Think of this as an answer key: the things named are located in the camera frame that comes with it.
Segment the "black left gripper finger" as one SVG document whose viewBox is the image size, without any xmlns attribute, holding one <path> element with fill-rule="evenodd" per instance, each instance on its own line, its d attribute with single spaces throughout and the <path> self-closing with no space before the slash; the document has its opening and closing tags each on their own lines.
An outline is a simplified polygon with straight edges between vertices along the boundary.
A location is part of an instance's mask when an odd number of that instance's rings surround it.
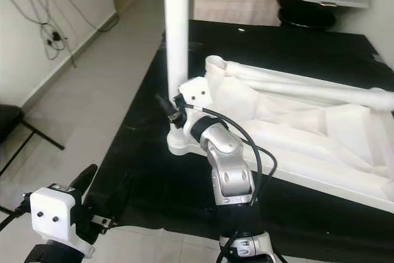
<svg viewBox="0 0 394 263">
<path fill-rule="evenodd" d="M 79 190 L 81 193 L 87 193 L 98 169 L 99 166 L 97 164 L 90 164 L 88 167 L 84 168 L 84 170 L 71 181 L 71 188 Z"/>
</svg>

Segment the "black chair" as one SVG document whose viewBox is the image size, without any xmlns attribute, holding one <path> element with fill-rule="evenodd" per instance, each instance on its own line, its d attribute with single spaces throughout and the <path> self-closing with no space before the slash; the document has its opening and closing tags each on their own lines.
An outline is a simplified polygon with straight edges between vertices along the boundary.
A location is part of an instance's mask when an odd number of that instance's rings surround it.
<svg viewBox="0 0 394 263">
<path fill-rule="evenodd" d="M 42 131 L 31 125 L 31 123 L 27 122 L 25 120 L 25 113 L 23 112 L 22 108 L 13 105 L 4 105 L 2 103 L 2 105 L 0 106 L 0 142 L 5 142 L 6 139 L 10 136 L 11 132 L 19 124 L 21 124 L 23 127 L 27 127 L 28 130 L 31 131 L 31 133 L 29 134 L 27 139 L 25 139 L 25 141 L 16 149 L 14 154 L 12 154 L 8 162 L 6 162 L 6 164 L 3 166 L 2 170 L 0 170 L 0 175 L 2 175 L 7 170 L 7 168 L 12 164 L 14 159 L 16 159 L 20 152 L 22 152 L 23 148 L 25 148 L 25 145 L 30 142 L 33 136 L 42 137 L 42 139 L 50 142 L 51 145 L 59 148 L 59 150 L 65 149 L 64 145 L 58 143 L 50 136 L 47 136 L 47 134 L 43 133 Z"/>
</svg>

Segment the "white lace covered stand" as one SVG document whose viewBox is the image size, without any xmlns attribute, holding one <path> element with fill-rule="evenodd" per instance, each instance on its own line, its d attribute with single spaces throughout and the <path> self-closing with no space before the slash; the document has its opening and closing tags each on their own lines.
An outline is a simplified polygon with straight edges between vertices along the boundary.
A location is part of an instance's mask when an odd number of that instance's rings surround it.
<svg viewBox="0 0 394 263">
<path fill-rule="evenodd" d="M 214 23 L 279 26 L 276 0 L 193 0 L 192 18 Z"/>
</svg>

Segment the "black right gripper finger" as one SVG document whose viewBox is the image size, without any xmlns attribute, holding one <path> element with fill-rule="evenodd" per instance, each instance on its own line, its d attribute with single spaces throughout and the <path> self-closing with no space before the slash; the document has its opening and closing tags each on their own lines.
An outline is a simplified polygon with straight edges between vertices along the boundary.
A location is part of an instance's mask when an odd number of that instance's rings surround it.
<svg viewBox="0 0 394 263">
<path fill-rule="evenodd" d="M 167 119 L 177 119 L 177 109 L 169 99 L 156 94 L 156 100 L 163 109 L 163 113 L 165 113 Z"/>
</svg>

